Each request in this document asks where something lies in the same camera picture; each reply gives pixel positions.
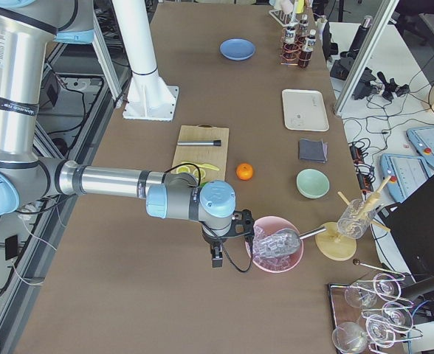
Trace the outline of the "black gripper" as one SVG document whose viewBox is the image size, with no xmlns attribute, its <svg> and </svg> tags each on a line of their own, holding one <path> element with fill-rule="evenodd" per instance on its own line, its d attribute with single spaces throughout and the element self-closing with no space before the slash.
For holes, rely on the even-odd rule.
<svg viewBox="0 0 434 354">
<path fill-rule="evenodd" d="M 205 224 L 201 225 L 202 237 L 210 245 L 212 255 L 212 267 L 218 268 L 223 265 L 223 245 L 227 241 L 225 236 L 217 235 Z"/>
</svg>

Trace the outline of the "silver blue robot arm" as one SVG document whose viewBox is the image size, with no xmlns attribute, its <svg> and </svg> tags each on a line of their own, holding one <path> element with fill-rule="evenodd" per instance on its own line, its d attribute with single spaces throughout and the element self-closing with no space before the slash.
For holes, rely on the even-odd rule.
<svg viewBox="0 0 434 354">
<path fill-rule="evenodd" d="M 147 213 L 201 224 L 213 267 L 235 236 L 235 192 L 190 173 L 93 167 L 32 149 L 47 44 L 89 44 L 91 1 L 0 1 L 0 216 L 45 196 L 88 193 L 141 198 Z"/>
</svg>

